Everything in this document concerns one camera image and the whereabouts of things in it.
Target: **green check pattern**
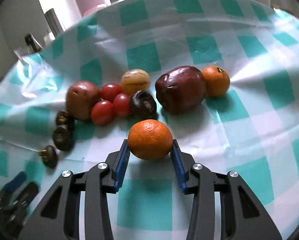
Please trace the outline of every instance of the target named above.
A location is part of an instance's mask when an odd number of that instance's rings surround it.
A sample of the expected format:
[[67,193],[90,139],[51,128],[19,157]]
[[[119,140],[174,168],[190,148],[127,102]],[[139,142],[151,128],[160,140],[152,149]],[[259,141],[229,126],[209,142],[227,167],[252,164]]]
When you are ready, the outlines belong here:
[[[33,210],[63,170],[104,161],[139,121],[77,122],[74,148],[55,171],[45,168],[37,152],[52,143],[70,85],[101,88],[141,68],[155,96],[155,80],[181,65],[224,68],[231,87],[187,114],[158,104],[158,120],[196,162],[238,171],[287,239],[299,223],[299,20],[252,0],[125,0],[18,61],[0,85],[0,187],[25,171],[41,189]],[[185,239],[192,200],[180,193],[169,157],[131,156],[123,187],[108,196],[114,239]]]

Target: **potato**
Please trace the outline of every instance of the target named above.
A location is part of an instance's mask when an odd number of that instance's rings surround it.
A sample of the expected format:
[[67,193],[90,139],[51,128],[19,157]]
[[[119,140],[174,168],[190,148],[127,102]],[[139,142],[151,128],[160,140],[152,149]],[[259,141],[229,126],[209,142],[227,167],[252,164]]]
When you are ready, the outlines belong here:
[[76,120],[91,118],[93,106],[100,100],[99,89],[91,82],[79,81],[66,94],[66,109]]
[[171,114],[197,107],[205,98],[206,83],[202,72],[193,66],[181,66],[160,76],[155,82],[156,98]]

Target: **cherry tomato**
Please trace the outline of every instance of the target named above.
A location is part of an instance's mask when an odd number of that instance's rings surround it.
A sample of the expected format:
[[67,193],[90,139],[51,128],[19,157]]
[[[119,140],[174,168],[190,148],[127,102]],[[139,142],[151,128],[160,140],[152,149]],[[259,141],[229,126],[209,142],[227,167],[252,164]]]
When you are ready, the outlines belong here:
[[103,100],[109,100],[112,103],[120,93],[122,93],[122,87],[119,84],[109,83],[102,88],[101,97]]
[[114,106],[108,100],[99,101],[92,109],[92,121],[97,125],[106,125],[114,119]]
[[120,93],[115,97],[113,106],[116,115],[120,117],[128,117],[131,114],[129,99],[130,96],[124,93]]

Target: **orange fruit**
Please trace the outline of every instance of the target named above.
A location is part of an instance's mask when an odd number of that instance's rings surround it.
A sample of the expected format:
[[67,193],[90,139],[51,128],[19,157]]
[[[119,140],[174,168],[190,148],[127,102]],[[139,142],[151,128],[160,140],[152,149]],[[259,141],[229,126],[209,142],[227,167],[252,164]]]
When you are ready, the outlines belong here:
[[209,66],[202,70],[206,81],[206,91],[211,97],[221,97],[226,93],[230,85],[228,73],[217,67]]
[[165,124],[144,120],[132,126],[128,133],[128,147],[137,158],[157,160],[171,151],[173,136]]

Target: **green and white tablecloth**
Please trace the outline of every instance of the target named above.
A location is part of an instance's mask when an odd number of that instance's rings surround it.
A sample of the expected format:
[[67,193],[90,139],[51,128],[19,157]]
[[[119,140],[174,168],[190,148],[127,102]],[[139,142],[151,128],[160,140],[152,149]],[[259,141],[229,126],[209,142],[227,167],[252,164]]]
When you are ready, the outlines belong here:
[[[155,80],[182,65],[224,68],[231,87],[188,114],[158,104],[159,121],[196,162],[238,171],[286,239],[299,223],[299,20],[253,0],[125,0],[18,61],[0,85],[0,187],[25,170],[41,189],[33,210],[63,170],[89,170],[119,150],[135,118],[77,122],[74,149],[54,171],[43,166],[37,151],[52,144],[70,85],[101,88],[141,68],[155,95]],[[192,199],[178,189],[170,157],[131,156],[123,187],[108,195],[114,239],[185,239]],[[219,217],[217,204],[216,236]]]

